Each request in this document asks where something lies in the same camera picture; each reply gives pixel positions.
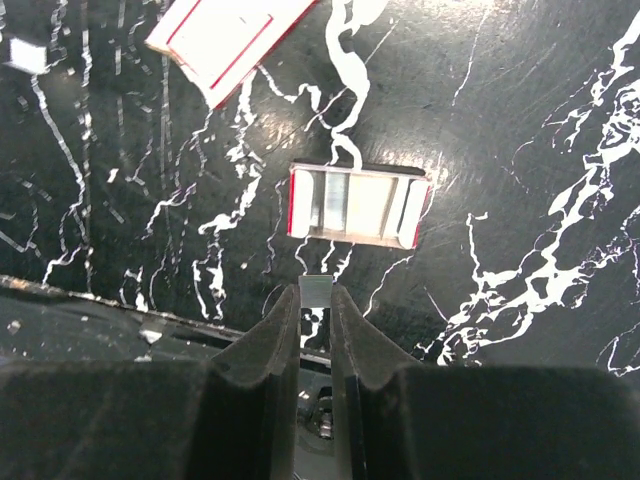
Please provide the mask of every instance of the white object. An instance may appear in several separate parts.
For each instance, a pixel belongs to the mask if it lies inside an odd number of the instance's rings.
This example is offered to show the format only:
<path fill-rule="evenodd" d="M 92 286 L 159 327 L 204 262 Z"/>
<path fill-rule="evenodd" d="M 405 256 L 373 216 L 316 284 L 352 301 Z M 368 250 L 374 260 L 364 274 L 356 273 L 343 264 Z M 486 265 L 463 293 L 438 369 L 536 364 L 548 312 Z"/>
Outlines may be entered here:
<path fill-rule="evenodd" d="M 118 176 L 119 168 L 112 168 L 109 170 L 109 178 L 107 179 L 107 183 L 113 183 Z"/>
<path fill-rule="evenodd" d="M 314 0 L 176 0 L 147 38 L 219 106 Z"/>
<path fill-rule="evenodd" d="M 9 40 L 10 60 L 5 65 L 29 73 L 43 75 L 47 73 L 47 47 L 35 45 L 17 37 Z"/>
<path fill-rule="evenodd" d="M 296 163 L 289 235 L 411 250 L 430 183 L 424 176 Z"/>
<path fill-rule="evenodd" d="M 162 338 L 162 332 L 154 330 L 140 330 L 140 336 L 149 344 L 153 345 Z"/>
<path fill-rule="evenodd" d="M 22 324 L 18 320 L 14 320 L 9 325 L 7 325 L 7 330 L 9 330 L 9 333 L 11 335 L 15 335 L 16 333 L 18 333 L 18 330 L 20 330 L 20 328 L 22 328 Z"/>

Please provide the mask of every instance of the marbled black surface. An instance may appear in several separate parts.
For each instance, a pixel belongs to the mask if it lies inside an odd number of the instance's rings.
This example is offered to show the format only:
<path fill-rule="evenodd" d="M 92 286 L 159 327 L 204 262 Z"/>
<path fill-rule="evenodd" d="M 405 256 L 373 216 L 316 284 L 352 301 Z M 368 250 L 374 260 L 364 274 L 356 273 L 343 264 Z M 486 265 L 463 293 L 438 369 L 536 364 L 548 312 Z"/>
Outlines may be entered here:
<path fill-rule="evenodd" d="M 323 0 L 215 111 L 144 46 L 168 4 L 4 0 L 51 65 L 0 69 L 0 273 L 245 331 L 325 272 L 426 361 L 634 379 L 635 2 Z M 286 236 L 334 155 L 432 175 L 415 252 Z"/>

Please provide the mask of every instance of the white marble vein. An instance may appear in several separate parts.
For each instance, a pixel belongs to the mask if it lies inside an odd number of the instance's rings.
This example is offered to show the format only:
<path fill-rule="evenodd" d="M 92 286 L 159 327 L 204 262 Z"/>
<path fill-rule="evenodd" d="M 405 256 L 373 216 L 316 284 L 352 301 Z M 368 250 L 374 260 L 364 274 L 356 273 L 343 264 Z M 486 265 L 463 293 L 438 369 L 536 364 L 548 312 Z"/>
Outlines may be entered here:
<path fill-rule="evenodd" d="M 600 355 L 598 355 L 597 364 L 606 368 L 609 373 L 612 373 L 616 377 L 623 377 L 628 373 L 640 370 L 639 327 L 640 322 L 611 339 L 602 349 Z M 627 347 L 627 349 L 629 349 L 629 345 L 632 345 L 631 350 L 634 353 L 631 356 L 621 353 L 622 348 Z"/>
<path fill-rule="evenodd" d="M 120 8 L 118 10 L 118 30 L 122 30 L 124 28 L 124 16 L 127 9 L 127 1 L 120 0 Z M 116 45 L 115 53 L 114 53 L 114 63 L 116 66 L 116 76 L 119 76 L 122 73 L 122 44 L 118 43 Z"/>
<path fill-rule="evenodd" d="M 310 310 L 311 313 L 305 313 L 302 316 L 302 320 L 311 324 L 311 333 L 309 335 L 300 335 L 300 348 L 305 348 L 309 340 L 318 336 L 324 318 L 322 308 L 312 308 Z"/>
<path fill-rule="evenodd" d="M 124 217 L 120 215 L 118 211 L 113 208 L 113 205 L 111 205 L 108 201 L 105 200 L 104 202 L 102 202 L 102 205 L 106 207 L 107 210 L 109 210 L 109 213 L 113 216 L 113 218 L 117 220 L 120 225 L 123 225 L 125 223 Z"/>
<path fill-rule="evenodd" d="M 155 287 L 158 275 L 160 275 L 160 273 L 164 271 L 167 265 L 167 257 L 169 255 L 170 248 L 171 248 L 170 241 L 167 240 L 167 243 L 165 244 L 165 247 L 164 247 L 164 252 L 162 253 L 162 260 L 160 260 L 160 264 L 153 271 L 153 273 L 151 274 L 151 278 L 149 279 L 149 303 L 151 303 L 151 307 L 155 311 L 158 311 L 158 305 L 156 304 L 156 299 L 153 294 L 153 289 Z"/>
<path fill-rule="evenodd" d="M 355 247 L 355 245 L 356 245 L 355 243 L 352 243 L 351 248 L 349 248 L 349 252 L 347 253 L 347 255 L 338 262 L 338 268 L 336 269 L 336 272 L 333 274 L 333 283 L 336 283 L 338 280 L 340 280 L 340 277 L 349 266 L 349 263 L 351 263 L 351 255 L 353 254 L 353 247 Z"/>
<path fill-rule="evenodd" d="M 85 200 L 86 184 L 85 184 L 84 175 L 80 170 L 80 166 L 78 165 L 78 162 L 75 160 L 75 158 L 73 158 L 73 154 L 71 153 L 71 150 L 69 149 L 69 146 L 67 145 L 65 138 L 63 137 L 62 133 L 60 133 L 60 129 L 58 128 L 58 125 L 56 124 L 56 122 L 51 117 L 51 114 L 49 113 L 47 98 L 45 93 L 40 88 L 38 77 L 33 76 L 31 78 L 31 88 L 33 89 L 33 92 L 36 94 L 36 97 L 38 98 L 38 106 L 40 108 L 40 113 L 42 114 L 42 117 L 44 118 L 45 122 L 49 126 L 51 133 L 53 134 L 54 138 L 56 139 L 56 142 L 58 143 L 58 146 L 60 147 L 60 150 L 62 150 L 62 153 L 64 154 L 64 157 L 66 158 L 69 167 L 73 171 L 75 181 L 78 185 L 78 195 L 76 197 L 76 200 L 72 202 L 71 205 L 69 205 L 69 209 L 65 212 L 65 214 L 60 219 L 60 223 L 58 226 L 58 241 L 60 243 L 61 254 L 58 258 L 50 260 L 48 262 L 46 267 L 46 272 L 44 274 L 44 277 L 42 278 L 42 283 L 46 284 L 49 280 L 49 277 L 53 273 L 53 270 L 55 267 L 70 265 L 74 261 L 76 255 L 83 248 L 82 243 L 71 248 L 69 248 L 69 246 L 67 245 L 65 231 L 66 231 L 66 222 L 68 218 L 72 218 L 74 220 L 74 223 L 78 227 L 81 238 L 84 242 L 84 245 L 89 244 L 89 239 L 87 237 L 87 232 L 85 229 L 84 221 L 82 219 L 82 211 L 81 211 L 84 205 L 84 200 Z"/>
<path fill-rule="evenodd" d="M 278 234 L 278 228 L 280 227 L 280 223 L 282 222 L 282 216 L 284 215 L 284 210 L 282 207 L 282 192 L 280 191 L 280 188 L 283 185 L 286 185 L 288 181 L 289 179 L 279 180 L 276 183 L 276 186 L 274 187 L 276 195 L 278 196 L 278 218 L 276 219 L 276 223 L 273 226 L 273 232 L 271 232 L 271 235 L 269 235 L 269 237 L 267 238 L 267 249 L 269 250 L 269 255 L 267 256 L 267 266 L 262 271 L 264 275 L 271 273 L 273 271 L 273 265 L 276 261 L 276 251 L 273 248 L 273 245 L 271 244 L 271 242 L 273 242 L 273 239 L 276 238 L 276 235 Z"/>
<path fill-rule="evenodd" d="M 107 178 L 107 183 L 113 183 L 116 181 L 116 177 L 118 176 L 119 168 L 112 168 L 109 170 L 109 177 Z"/>
<path fill-rule="evenodd" d="M 61 46 L 58 43 L 58 39 L 60 38 L 60 32 L 63 30 L 63 19 L 67 14 L 67 0 L 58 0 L 58 6 L 53 11 L 51 15 L 51 41 L 49 42 L 49 51 L 53 54 L 54 52 L 59 55 L 59 57 L 54 60 L 51 64 L 49 64 L 49 70 L 56 67 L 60 62 L 66 60 L 67 58 L 67 49 Z"/>
<path fill-rule="evenodd" d="M 185 202 L 189 199 L 189 197 L 193 195 L 195 192 L 196 192 L 196 184 L 193 183 L 186 190 L 180 188 L 175 192 L 173 192 L 171 194 L 171 197 L 169 197 L 168 200 L 160 200 L 156 204 L 156 207 L 153 210 L 153 214 L 149 218 L 149 221 L 147 222 L 147 225 L 144 229 L 145 234 L 140 238 L 140 240 L 146 240 L 151 235 L 153 235 L 153 225 L 157 220 L 157 218 L 160 216 L 160 214 L 166 208 L 179 207 L 181 205 L 184 205 Z"/>
<path fill-rule="evenodd" d="M 180 149 L 178 150 L 178 153 L 177 153 L 176 159 L 175 159 L 175 163 L 174 163 L 175 173 L 174 173 L 174 177 L 173 177 L 173 181 L 174 181 L 174 184 L 175 184 L 176 188 L 180 188 L 180 186 L 181 186 L 181 184 L 180 184 L 180 162 L 182 160 L 182 157 L 183 157 L 185 151 L 187 151 L 187 147 L 188 147 L 189 151 L 196 150 L 196 152 L 198 153 L 198 157 L 200 158 L 200 171 L 198 172 L 198 177 L 202 177 L 202 175 L 204 175 L 205 167 L 206 167 L 206 164 L 209 161 L 209 159 L 207 158 L 207 156 L 202 151 L 202 145 L 200 143 L 200 136 L 209 129 L 209 124 L 211 122 L 211 117 L 213 116 L 213 113 L 214 113 L 214 110 L 209 110 L 207 112 L 207 116 L 204 119 L 202 127 L 197 129 L 197 130 L 194 130 L 193 132 L 191 132 L 191 136 L 189 138 L 187 138 L 182 143 L 182 145 L 180 146 Z"/>
<path fill-rule="evenodd" d="M 575 110 L 573 112 L 570 112 L 568 115 L 566 115 L 564 118 L 562 119 L 555 119 L 554 116 L 556 115 L 556 113 L 558 113 L 559 111 L 561 111 L 565 106 L 567 106 L 569 104 L 569 102 L 571 100 L 573 100 L 578 94 L 580 94 L 588 85 L 590 85 L 591 80 L 593 79 L 594 73 L 592 73 L 589 78 L 587 78 L 587 80 L 585 80 L 582 83 L 582 86 L 580 88 L 578 88 L 574 93 L 572 93 L 571 95 L 569 95 L 569 97 L 562 102 L 560 105 L 558 105 L 548 116 L 547 118 L 545 118 L 545 120 L 542 122 L 542 124 L 540 125 L 540 129 L 538 131 L 538 133 L 536 133 L 535 135 L 533 135 L 531 137 L 530 140 L 524 142 L 523 144 L 521 144 L 518 148 L 516 148 L 515 152 L 513 153 L 513 156 L 511 157 L 511 167 L 508 168 L 504 165 L 502 165 L 500 168 L 502 170 L 504 170 L 505 172 L 507 172 L 514 180 L 515 182 L 520 185 L 524 191 L 528 194 L 529 193 L 529 187 L 525 184 L 525 182 L 520 178 L 520 176 L 516 173 L 516 171 L 514 170 L 515 167 L 515 160 L 516 157 L 520 154 L 520 152 L 522 152 L 526 147 L 533 145 L 536 141 L 536 139 L 538 138 L 538 136 L 545 131 L 545 129 L 547 127 L 550 126 L 555 126 L 557 127 L 555 129 L 555 132 L 553 134 L 553 137 L 551 138 L 551 146 L 552 148 L 556 148 L 556 137 L 557 135 L 560 133 L 560 130 L 562 130 L 562 127 L 564 127 L 565 125 L 569 124 L 572 119 L 578 118 L 576 117 L 576 113 L 579 110 Z"/>
<path fill-rule="evenodd" d="M 167 163 L 173 163 L 171 104 L 169 102 L 169 59 L 162 56 L 162 110 L 160 113 L 160 181 L 167 190 Z"/>
<path fill-rule="evenodd" d="M 153 2 L 154 0 L 142 0 L 142 6 Z M 142 57 L 140 56 L 140 52 L 136 47 L 136 31 L 140 26 L 144 25 L 147 21 L 146 9 L 142 8 L 140 14 L 138 15 L 136 23 L 134 23 L 129 29 L 129 33 L 127 35 L 127 49 L 123 52 L 124 57 L 132 62 L 134 65 L 139 65 L 140 69 L 145 75 L 152 75 L 151 69 L 149 66 L 142 61 Z"/>
<path fill-rule="evenodd" d="M 331 17 L 325 30 L 325 41 L 329 52 L 329 58 L 333 63 L 340 81 L 356 96 L 347 118 L 331 129 L 331 163 L 339 159 L 338 147 L 346 150 L 353 157 L 353 168 L 362 168 L 362 153 L 349 136 L 343 133 L 353 127 L 360 116 L 364 103 L 369 95 L 371 82 L 364 61 L 355 52 L 345 52 L 340 43 L 340 35 L 347 30 L 355 34 L 363 25 L 371 25 L 384 11 L 388 0 L 369 1 L 367 6 L 362 0 L 353 1 L 352 18 L 347 22 L 347 9 L 345 0 L 333 0 Z"/>
<path fill-rule="evenodd" d="M 320 273 L 327 273 L 327 271 L 329 270 L 329 265 L 327 265 L 327 262 L 329 261 L 329 258 L 331 258 L 331 254 L 335 251 L 336 251 L 336 242 L 331 240 L 331 244 L 329 245 L 329 251 L 322 258 L 322 261 L 320 263 Z"/>
<path fill-rule="evenodd" d="M 33 251 L 36 257 L 42 258 L 42 254 L 40 253 L 40 249 L 38 245 L 35 243 L 34 238 L 39 228 L 39 216 L 38 216 L 38 204 L 33 198 L 33 184 L 30 182 L 22 181 L 20 182 L 23 187 L 25 187 L 29 193 L 30 203 L 31 203 L 31 231 L 29 232 L 29 236 L 27 237 L 24 245 L 21 245 L 19 242 L 11 238 L 5 232 L 0 229 L 0 240 L 5 242 L 11 248 L 13 248 L 18 253 L 26 253 L 28 251 Z M 16 219 L 16 214 L 13 213 L 11 215 L 0 214 L 0 227 L 2 227 L 6 222 L 10 222 Z"/>
<path fill-rule="evenodd" d="M 304 241 L 300 245 L 298 245 L 298 248 L 296 249 L 296 253 L 294 254 L 294 258 L 300 263 L 300 265 L 302 265 L 303 275 L 307 275 L 309 273 L 309 267 L 307 266 L 307 263 L 304 261 L 304 259 L 300 256 L 300 252 L 308 244 L 309 244 L 309 237 L 307 236 L 305 237 Z"/>
<path fill-rule="evenodd" d="M 132 272 L 129 269 L 125 270 L 123 275 L 123 282 L 122 282 L 122 286 L 120 287 L 119 294 L 120 294 L 120 301 L 122 302 L 123 305 L 131 305 L 131 303 L 127 301 L 127 298 L 125 296 L 125 286 L 127 284 L 128 279 L 133 280 L 135 282 L 135 293 L 136 293 L 134 305 L 141 312 L 148 312 L 149 306 L 147 305 L 147 300 L 144 296 L 144 293 L 142 292 L 143 276 L 144 276 L 144 267 L 140 267 L 137 272 Z"/>
<path fill-rule="evenodd" d="M 353 154 L 354 151 L 357 151 L 357 154 L 354 155 L 354 161 L 355 161 L 355 168 L 360 168 L 361 164 L 362 164 L 362 155 L 359 152 L 359 149 L 355 146 L 355 144 L 353 144 L 353 142 L 351 142 L 351 140 L 341 134 L 340 132 L 346 128 L 349 128 L 348 123 L 352 123 L 351 126 L 353 126 L 353 124 L 355 124 L 355 122 L 357 121 L 357 118 L 359 116 L 359 111 L 362 109 L 362 105 L 364 104 L 364 101 L 366 100 L 366 97 L 368 95 L 368 91 L 369 91 L 369 81 L 368 78 L 365 78 L 365 81 L 362 81 L 362 68 L 364 68 L 364 74 L 365 77 L 367 76 L 367 71 L 366 71 L 366 65 L 369 63 L 369 61 L 373 58 L 373 56 L 378 52 L 378 50 L 380 49 L 380 47 L 384 44 L 384 42 L 387 40 L 387 38 L 393 33 L 394 29 L 397 27 L 397 23 L 394 22 L 393 20 L 390 22 L 391 23 L 391 28 L 389 28 L 389 30 L 387 31 L 387 33 L 382 37 L 382 39 L 380 39 L 378 41 L 378 43 L 376 44 L 375 48 L 373 49 L 373 51 L 367 56 L 367 58 L 364 60 L 364 62 L 360 59 L 360 57 L 353 53 L 353 54 L 345 54 L 345 52 L 342 50 L 342 47 L 339 45 L 339 41 L 338 41 L 338 37 L 340 35 L 340 33 L 345 32 L 349 29 L 352 30 L 352 34 L 355 34 L 359 28 L 362 25 L 370 25 L 371 23 L 373 23 L 373 21 L 375 21 L 375 19 L 377 19 L 382 12 L 384 11 L 386 4 L 387 4 L 388 0 L 377 0 L 376 2 L 374 2 L 373 4 L 366 4 L 367 6 L 365 6 L 364 3 L 362 3 L 362 1 L 356 1 L 353 4 L 353 11 L 354 11 L 354 18 L 351 22 L 349 22 L 349 24 L 344 24 L 344 15 L 343 15 L 343 10 L 344 10 L 344 5 L 341 5 L 341 2 L 334 2 L 333 4 L 333 8 L 338 8 L 337 14 L 335 17 L 333 17 L 334 19 L 329 21 L 329 24 L 327 25 L 327 29 L 325 32 L 325 38 L 327 40 L 327 47 L 329 48 L 329 53 L 330 53 L 330 58 L 332 59 L 332 62 L 334 61 L 334 59 L 336 59 L 336 61 L 338 62 L 338 64 L 336 64 L 334 62 L 334 66 L 336 66 L 336 69 L 342 72 L 341 74 L 341 80 L 343 81 L 343 83 L 345 84 L 345 87 L 340 90 L 337 94 L 332 95 L 329 99 L 329 101 L 327 102 L 327 104 L 325 105 L 325 107 L 320 110 L 320 100 L 322 97 L 322 92 L 320 91 L 320 89 L 318 88 L 317 85 L 310 85 L 308 83 L 303 83 L 301 85 L 298 86 L 298 93 L 297 95 L 287 95 L 285 93 L 283 93 L 280 88 L 277 86 L 275 79 L 273 78 L 273 76 L 267 71 L 267 69 L 263 66 L 263 65 L 259 65 L 258 69 L 260 70 L 260 72 L 265 76 L 265 78 L 267 79 L 267 83 L 271 89 L 271 91 L 273 93 L 275 93 L 278 97 L 284 98 L 286 101 L 288 101 L 289 103 L 295 103 L 305 92 L 308 92 L 310 95 L 310 107 L 312 109 L 312 111 L 315 113 L 315 115 L 311 118 L 311 120 L 309 120 L 307 122 L 307 124 L 305 125 L 304 131 L 308 132 L 309 129 L 311 128 L 311 126 L 313 125 L 313 123 L 318 120 L 320 122 L 320 124 L 323 126 L 323 128 L 330 130 L 331 131 L 331 136 L 332 136 L 332 145 L 331 145 L 331 151 L 332 151 L 332 163 L 335 163 L 338 160 L 337 157 L 337 147 L 346 142 L 347 144 L 350 145 L 350 148 L 347 149 L 347 151 L 349 151 L 350 153 Z M 343 25 L 341 27 L 338 26 L 340 19 L 343 19 Z M 349 70 L 349 67 L 347 65 L 348 61 L 355 61 L 356 62 L 356 70 L 354 73 L 351 73 Z M 354 109 L 352 110 L 349 118 L 343 122 L 342 124 L 336 125 L 336 126 L 331 126 L 329 125 L 325 119 L 324 119 L 324 114 L 327 113 L 329 111 L 329 109 L 331 108 L 331 106 L 339 99 L 342 97 L 342 95 L 344 95 L 344 93 L 351 89 L 353 90 L 353 88 L 356 88 L 356 93 L 359 93 L 360 96 L 358 98 L 358 103 L 354 106 Z M 280 193 L 278 191 L 278 186 L 276 186 L 276 192 L 278 193 L 278 198 L 279 201 L 281 201 L 280 198 Z M 271 271 L 271 267 L 270 265 L 273 264 L 273 261 L 275 259 L 275 251 L 273 250 L 273 247 L 271 245 L 271 241 L 273 240 L 275 234 L 276 234 L 276 230 L 274 230 L 273 234 L 271 237 L 269 237 L 269 239 L 267 240 L 267 248 L 269 249 L 270 252 L 270 260 L 269 260 L 269 266 L 267 268 L 267 270 L 265 270 L 265 272 L 263 273 L 268 273 Z M 299 245 L 298 249 L 296 250 L 296 259 L 303 265 L 303 267 L 306 269 L 306 263 L 304 262 L 304 260 L 302 260 L 301 257 L 299 257 L 300 251 L 301 249 L 306 246 L 308 239 L 301 245 Z M 333 253 L 335 249 L 335 246 L 332 245 L 330 246 L 330 250 L 328 255 L 325 257 L 325 259 L 323 259 L 323 263 L 321 266 L 321 269 L 328 269 L 328 267 L 326 266 L 326 262 L 328 261 L 329 257 L 331 256 L 331 253 Z M 343 264 L 343 266 L 341 267 L 341 269 L 338 270 L 338 272 L 336 272 L 336 274 L 334 274 L 334 277 L 337 275 L 337 278 L 340 277 L 340 275 L 342 274 L 342 272 L 344 271 L 344 269 L 346 268 L 346 266 L 349 264 L 349 260 L 351 259 L 351 253 L 353 251 L 353 247 L 352 249 L 349 251 L 349 255 L 347 256 L 346 260 L 346 264 Z"/>
<path fill-rule="evenodd" d="M 601 141 L 596 151 L 582 156 L 584 173 L 573 184 L 560 192 L 550 202 L 548 217 L 552 226 L 543 232 L 548 244 L 543 248 L 534 242 L 530 250 L 520 261 L 517 268 L 493 272 L 482 266 L 481 252 L 475 243 L 473 227 L 478 221 L 487 221 L 489 214 L 474 216 L 469 214 L 470 256 L 474 262 L 472 279 L 477 291 L 468 301 L 460 305 L 459 312 L 449 318 L 445 332 L 439 337 L 444 349 L 438 363 L 445 365 L 457 355 L 468 359 L 479 348 L 521 337 L 531 327 L 535 316 L 551 306 L 578 308 L 582 304 L 590 280 L 596 273 L 612 262 L 620 260 L 622 255 L 633 252 L 636 259 L 635 239 L 626 238 L 624 233 L 629 222 L 635 220 L 636 210 L 630 213 L 621 227 L 622 235 L 615 237 L 609 245 L 594 245 L 592 253 L 580 263 L 569 268 L 558 266 L 557 255 L 563 248 L 565 233 L 575 228 L 585 219 L 595 219 L 614 197 L 614 185 L 611 180 L 611 168 L 626 158 L 632 151 L 640 153 L 640 80 L 626 80 L 634 70 L 633 65 L 625 62 L 625 54 L 638 41 L 640 36 L 640 12 L 637 14 L 625 35 L 613 47 L 611 66 L 597 75 L 591 84 L 591 99 L 587 105 L 573 109 L 559 124 L 571 125 L 573 130 L 565 137 L 563 145 L 571 153 L 575 142 L 580 138 L 582 127 L 592 112 L 604 105 L 604 94 L 616 88 L 612 113 L 602 125 Z M 524 272 L 523 264 L 529 257 L 536 255 L 542 260 L 542 266 L 533 272 Z M 634 262 L 634 275 L 637 262 Z M 534 288 L 534 282 L 543 281 L 543 292 Z M 524 283 L 525 291 L 513 296 L 507 293 L 510 282 Z M 489 338 L 492 326 L 499 323 L 501 336 Z M 615 360 L 620 338 L 631 335 L 634 329 L 615 337 L 602 351 L 600 357 L 607 358 L 611 366 Z M 635 366 L 611 367 L 612 372 L 623 375 L 635 370 Z"/>
<path fill-rule="evenodd" d="M 127 164 L 127 154 L 125 150 L 125 128 L 124 128 L 124 105 L 122 104 L 122 95 L 116 98 L 116 109 L 118 111 L 118 133 L 120 134 L 120 143 L 118 144 L 118 154 L 120 156 L 120 164 Z"/>
<path fill-rule="evenodd" d="M 397 262 L 393 263 L 389 268 L 387 268 L 384 272 L 384 275 L 382 275 L 382 280 L 380 280 L 380 285 L 378 285 L 378 288 L 376 288 L 373 293 L 371 294 L 371 297 L 369 297 L 369 305 L 367 306 L 367 309 L 365 310 L 365 312 L 362 314 L 362 316 L 364 318 L 367 318 L 367 316 L 371 313 L 371 310 L 373 309 L 373 298 L 376 296 L 376 294 L 382 290 L 382 288 L 384 287 L 384 282 L 387 279 L 387 276 L 398 266 L 401 264 L 409 264 L 409 261 L 413 258 L 413 254 L 409 255 L 407 257 L 401 258 L 400 260 L 398 260 Z"/>
<path fill-rule="evenodd" d="M 251 149 L 245 141 L 245 135 L 249 127 L 256 120 L 255 114 L 251 111 L 251 93 L 253 91 L 253 82 L 256 77 L 254 70 L 242 84 L 242 90 L 238 100 L 238 109 L 235 116 L 235 126 L 237 130 L 236 140 L 238 144 L 231 148 L 226 157 L 229 162 L 235 165 L 236 173 L 239 179 L 243 179 L 245 175 L 249 177 L 249 183 L 244 191 L 237 198 L 237 205 L 231 214 L 219 214 L 210 222 L 204 223 L 198 227 L 200 235 L 209 237 L 208 253 L 205 259 L 195 260 L 192 263 L 193 282 L 201 307 L 202 316 L 206 319 L 210 318 L 205 298 L 200 292 L 200 283 L 202 282 L 201 267 L 204 267 L 211 276 L 209 283 L 209 291 L 211 297 L 215 301 L 216 316 L 215 319 L 221 321 L 224 317 L 222 311 L 222 303 L 227 297 L 224 289 L 224 270 L 223 270 L 223 253 L 224 248 L 220 245 L 220 235 L 223 231 L 235 229 L 245 217 L 248 209 L 251 207 L 257 195 L 257 189 L 262 179 L 263 161 Z M 214 261 L 215 266 L 210 266 L 210 262 Z"/>
<path fill-rule="evenodd" d="M 127 98 L 132 99 L 133 102 L 136 104 L 136 106 L 144 113 L 144 118 L 147 126 L 146 130 L 149 132 L 149 137 L 147 138 L 145 152 L 142 158 L 140 159 L 140 161 L 138 162 L 138 165 L 136 166 L 136 169 L 133 175 L 126 175 L 125 181 L 127 183 L 135 183 L 136 185 L 141 187 L 144 196 L 148 197 L 149 189 L 147 188 L 146 182 L 142 178 L 140 178 L 140 172 L 144 168 L 146 161 L 151 157 L 151 155 L 154 152 L 154 134 L 153 134 L 153 128 L 152 128 L 152 125 L 154 124 L 153 109 L 145 105 L 140 100 L 140 96 L 141 96 L 140 92 L 130 91 L 130 92 L 127 92 L 126 95 L 127 95 Z"/>
<path fill-rule="evenodd" d="M 88 0 L 82 3 L 82 18 L 85 24 L 88 24 Z M 82 118 L 80 120 L 80 125 L 84 127 L 84 131 L 82 133 L 82 168 L 84 174 L 84 183 L 86 186 L 89 185 L 89 179 L 91 177 L 91 166 L 90 166 L 90 148 L 91 142 L 94 139 L 93 134 L 93 119 L 91 117 L 91 110 L 89 109 L 89 82 L 91 81 L 91 70 L 93 68 L 93 57 L 91 55 L 91 47 L 89 44 L 89 29 L 86 28 L 82 32 L 82 61 L 84 62 L 84 68 L 82 70 L 82 98 L 80 102 L 80 110 L 82 113 Z M 86 225 L 86 235 L 83 237 L 83 241 L 85 242 L 86 249 L 86 257 L 84 261 L 84 268 L 86 271 L 86 282 L 87 282 L 87 292 L 91 292 L 91 279 L 93 276 L 93 267 L 91 266 L 91 255 L 93 253 L 93 248 L 91 248 L 91 196 L 90 190 L 87 187 L 86 195 L 84 198 L 86 204 L 85 209 L 83 210 L 83 221 Z"/>

